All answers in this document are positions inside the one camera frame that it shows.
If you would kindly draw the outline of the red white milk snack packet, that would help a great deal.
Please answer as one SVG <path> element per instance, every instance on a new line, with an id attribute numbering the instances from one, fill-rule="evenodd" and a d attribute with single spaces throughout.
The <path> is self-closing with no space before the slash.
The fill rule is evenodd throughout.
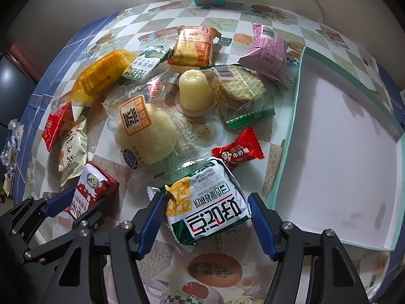
<path id="1" fill-rule="evenodd" d="M 78 180 L 71 204 L 65 211 L 77 220 L 103 198 L 112 198 L 119 182 L 98 165 L 90 161 Z"/>

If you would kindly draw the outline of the cream beige snack packet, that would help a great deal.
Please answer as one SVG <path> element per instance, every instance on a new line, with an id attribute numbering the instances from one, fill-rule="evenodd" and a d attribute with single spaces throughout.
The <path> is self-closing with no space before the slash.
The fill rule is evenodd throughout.
<path id="1" fill-rule="evenodd" d="M 88 153 L 87 118 L 82 116 L 63 138 L 58 159 L 60 185 L 80 176 L 85 168 Z"/>

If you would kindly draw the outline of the green white cracker packet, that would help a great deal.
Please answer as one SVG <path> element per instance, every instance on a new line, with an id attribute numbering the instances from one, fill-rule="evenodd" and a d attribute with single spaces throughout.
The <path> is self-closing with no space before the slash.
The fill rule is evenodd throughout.
<path id="1" fill-rule="evenodd" d="M 251 218 L 242 188 L 223 160 L 215 157 L 159 190 L 168 199 L 168 227 L 181 246 L 195 246 Z"/>

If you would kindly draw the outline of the clear steamed bun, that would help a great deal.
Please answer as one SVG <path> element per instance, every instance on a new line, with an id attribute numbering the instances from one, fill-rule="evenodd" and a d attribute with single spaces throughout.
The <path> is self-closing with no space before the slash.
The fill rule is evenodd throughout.
<path id="1" fill-rule="evenodd" d="M 174 106 L 172 72 L 154 71 L 127 81 L 103 102 L 115 126 L 114 139 L 121 163 L 130 175 L 172 174 L 182 164 L 207 153 Z"/>

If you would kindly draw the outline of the yellow orange snack packet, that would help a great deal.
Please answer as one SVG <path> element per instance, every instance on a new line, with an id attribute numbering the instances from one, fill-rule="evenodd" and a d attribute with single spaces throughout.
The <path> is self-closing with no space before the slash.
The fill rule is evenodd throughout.
<path id="1" fill-rule="evenodd" d="M 137 58 L 137 54 L 117 49 L 87 67 L 75 80 L 68 102 L 87 103 L 122 77 L 122 73 Z"/>

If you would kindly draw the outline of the red milk candy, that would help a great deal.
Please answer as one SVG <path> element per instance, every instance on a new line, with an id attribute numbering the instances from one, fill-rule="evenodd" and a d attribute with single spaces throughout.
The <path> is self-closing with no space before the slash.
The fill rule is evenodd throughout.
<path id="1" fill-rule="evenodd" d="M 222 160 L 230 171 L 242 163 L 264 158 L 260 142 L 252 127 L 242 131 L 230 144 L 213 148 L 211 155 Z"/>

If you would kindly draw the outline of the yellow jelly cup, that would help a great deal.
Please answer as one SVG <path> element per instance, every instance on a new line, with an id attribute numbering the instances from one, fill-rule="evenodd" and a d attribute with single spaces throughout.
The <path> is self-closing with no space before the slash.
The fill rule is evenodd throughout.
<path id="1" fill-rule="evenodd" d="M 202 71 L 190 69 L 180 75 L 175 104 L 189 117 L 207 115 L 216 107 L 215 95 Z"/>

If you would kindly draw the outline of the small green white packet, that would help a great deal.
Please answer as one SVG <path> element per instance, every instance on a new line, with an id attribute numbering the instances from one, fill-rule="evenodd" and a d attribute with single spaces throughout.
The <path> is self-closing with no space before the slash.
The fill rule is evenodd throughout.
<path id="1" fill-rule="evenodd" d="M 169 47 L 148 47 L 122 73 L 127 80 L 140 80 L 149 75 L 158 65 L 167 61 L 173 52 Z"/>

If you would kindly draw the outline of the clear green rice cracker pack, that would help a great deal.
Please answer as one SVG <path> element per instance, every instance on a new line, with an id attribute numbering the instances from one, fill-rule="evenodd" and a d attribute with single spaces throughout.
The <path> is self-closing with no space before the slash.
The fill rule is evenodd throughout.
<path id="1" fill-rule="evenodd" d="M 275 115 L 277 87 L 270 80 L 240 65 L 216 65 L 202 72 L 230 129 L 244 128 L 257 119 Z"/>

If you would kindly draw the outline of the orange cake packet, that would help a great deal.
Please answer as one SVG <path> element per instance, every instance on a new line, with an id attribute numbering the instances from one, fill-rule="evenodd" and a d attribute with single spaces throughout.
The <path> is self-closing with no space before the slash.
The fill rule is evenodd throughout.
<path id="1" fill-rule="evenodd" d="M 184 25 L 178 35 L 170 65 L 180 67 L 211 66 L 213 40 L 222 34 L 215 28 L 207 26 Z"/>

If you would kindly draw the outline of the pink snack packet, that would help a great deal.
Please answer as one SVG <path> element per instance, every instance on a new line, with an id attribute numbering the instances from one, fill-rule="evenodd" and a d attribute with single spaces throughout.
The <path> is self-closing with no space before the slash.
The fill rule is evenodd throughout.
<path id="1" fill-rule="evenodd" d="M 275 30 L 261 23 L 253 23 L 253 46 L 239 63 L 267 78 L 284 84 L 286 69 L 286 42 Z"/>

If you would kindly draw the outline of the crumpled wrappers pile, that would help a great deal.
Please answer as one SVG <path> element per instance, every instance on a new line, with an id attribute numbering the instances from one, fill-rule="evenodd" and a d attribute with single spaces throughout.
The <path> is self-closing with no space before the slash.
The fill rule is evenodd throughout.
<path id="1" fill-rule="evenodd" d="M 10 180 L 14 176 L 18 152 L 23 137 L 23 129 L 24 125 L 18 119 L 10 120 L 6 143 L 1 151 L 1 163 L 6 168 L 6 173 L 4 174 L 6 180 Z"/>

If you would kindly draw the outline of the checkered patterned tablecloth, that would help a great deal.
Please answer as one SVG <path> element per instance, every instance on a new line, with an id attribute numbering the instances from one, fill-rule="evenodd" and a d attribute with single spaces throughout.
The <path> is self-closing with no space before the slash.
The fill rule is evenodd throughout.
<path id="1" fill-rule="evenodd" d="M 231 40 L 228 46 L 218 45 L 213 50 L 215 64 L 237 63 L 239 57 L 246 54 L 252 46 L 252 23 L 263 23 L 273 27 L 287 43 L 288 65 L 286 73 L 297 77 L 299 57 L 306 46 L 318 51 L 325 58 L 344 68 L 377 98 L 386 101 L 383 104 L 390 108 L 398 99 L 393 99 L 387 88 L 396 90 L 388 74 L 378 65 L 374 56 L 346 36 L 322 23 L 309 20 L 287 10 L 268 7 L 250 2 L 226 2 L 219 8 L 196 6 L 192 0 L 173 0 L 156 4 L 145 4 L 129 8 L 117 14 L 102 18 L 75 34 L 63 47 L 58 56 L 46 70 L 43 78 L 34 90 L 21 117 L 24 124 L 23 141 L 18 153 L 18 175 L 14 176 L 12 194 L 19 203 L 32 195 L 40 198 L 43 195 L 57 194 L 62 191 L 58 173 L 59 148 L 50 154 L 42 138 L 46 120 L 55 104 L 67 96 L 76 78 L 90 64 L 116 49 L 125 49 L 132 53 L 141 53 L 150 46 L 169 47 L 176 41 L 177 29 L 181 25 L 206 25 L 216 28 L 222 38 Z M 291 120 L 293 93 L 282 93 L 273 88 L 270 94 L 270 107 L 275 116 L 264 117 L 252 123 L 265 158 L 245 163 L 237 171 L 242 174 L 239 183 L 244 191 L 258 192 L 263 199 L 273 186 L 276 171 L 281 159 L 283 145 Z M 102 106 L 105 99 L 101 96 L 90 107 L 82 112 L 87 114 L 88 158 L 101 167 L 105 167 L 119 181 L 119 195 L 114 201 L 114 210 L 107 222 L 116 225 L 117 221 L 132 218 L 141 203 L 136 203 L 130 187 L 135 182 L 131 178 L 136 172 L 124 167 L 119 148 L 115 143 L 115 124 L 108 120 Z M 210 114 L 190 118 L 182 115 L 173 107 L 174 112 L 188 127 L 188 133 L 194 134 L 195 145 L 199 150 L 190 151 L 194 158 L 208 157 L 211 148 L 225 145 L 234 140 L 242 128 L 231 130 L 225 125 L 220 110 L 214 109 Z M 265 256 L 256 253 L 260 249 L 252 226 L 246 222 L 242 226 L 222 233 L 197 246 L 195 253 L 208 253 L 209 250 L 227 253 L 230 249 L 225 240 L 243 239 L 248 247 L 236 254 L 229 255 L 242 263 L 244 274 L 242 281 L 228 290 L 218 288 L 225 303 L 261 303 L 275 270 L 275 263 Z M 181 260 L 175 250 L 175 242 L 167 225 L 158 232 L 157 241 L 152 252 L 139 265 L 141 276 L 151 279 L 165 268 L 176 265 Z M 389 287 L 399 267 L 404 249 L 396 252 L 373 251 L 348 246 L 347 251 L 354 260 L 365 290 L 370 299 L 375 299 Z"/>

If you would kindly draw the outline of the teal white cardboard box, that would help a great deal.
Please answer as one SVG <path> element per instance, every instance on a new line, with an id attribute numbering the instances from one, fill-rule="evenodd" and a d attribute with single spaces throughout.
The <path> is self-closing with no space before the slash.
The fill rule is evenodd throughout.
<path id="1" fill-rule="evenodd" d="M 266 204 L 300 229 L 337 232 L 377 251 L 397 246 L 404 220 L 404 131 L 341 66 L 307 47 Z"/>

